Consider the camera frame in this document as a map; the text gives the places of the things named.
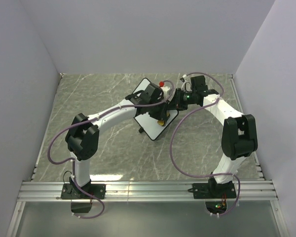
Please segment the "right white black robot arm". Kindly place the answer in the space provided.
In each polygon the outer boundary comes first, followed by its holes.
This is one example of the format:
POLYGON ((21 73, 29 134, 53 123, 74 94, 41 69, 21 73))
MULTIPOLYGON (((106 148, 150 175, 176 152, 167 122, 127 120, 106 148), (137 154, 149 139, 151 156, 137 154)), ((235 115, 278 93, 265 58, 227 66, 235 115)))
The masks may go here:
POLYGON ((225 192, 225 184, 233 180, 242 162, 258 148, 254 116, 239 112, 213 89, 199 92, 176 89, 171 103, 179 110, 186 110, 188 105, 200 106, 184 116, 175 131, 188 116, 202 109, 209 111, 222 124, 222 158, 212 174, 202 176, 214 180, 208 185, 208 192, 215 198, 220 197, 225 192))

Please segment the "yellow bone-shaped eraser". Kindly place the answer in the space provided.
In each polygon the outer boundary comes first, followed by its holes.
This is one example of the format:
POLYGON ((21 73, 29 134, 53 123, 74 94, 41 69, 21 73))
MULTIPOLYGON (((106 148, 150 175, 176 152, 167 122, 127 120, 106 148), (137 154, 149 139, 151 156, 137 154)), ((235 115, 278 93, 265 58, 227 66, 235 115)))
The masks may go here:
POLYGON ((160 126, 165 126, 166 121, 164 121, 164 120, 158 120, 157 121, 157 124, 160 125, 160 126))

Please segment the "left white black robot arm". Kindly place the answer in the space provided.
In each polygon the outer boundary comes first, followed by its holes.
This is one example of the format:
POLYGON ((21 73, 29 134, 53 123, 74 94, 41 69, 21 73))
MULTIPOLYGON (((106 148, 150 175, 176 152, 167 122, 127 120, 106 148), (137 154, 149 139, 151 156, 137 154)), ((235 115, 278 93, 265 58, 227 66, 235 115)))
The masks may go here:
POLYGON ((85 198, 90 193, 90 159, 98 149, 100 135, 119 123, 135 119, 139 132, 156 140, 178 115, 169 109, 169 101, 144 101, 138 96, 123 99, 117 105, 100 113, 85 116, 78 114, 66 135, 65 141, 74 158, 70 183, 73 194, 85 198))

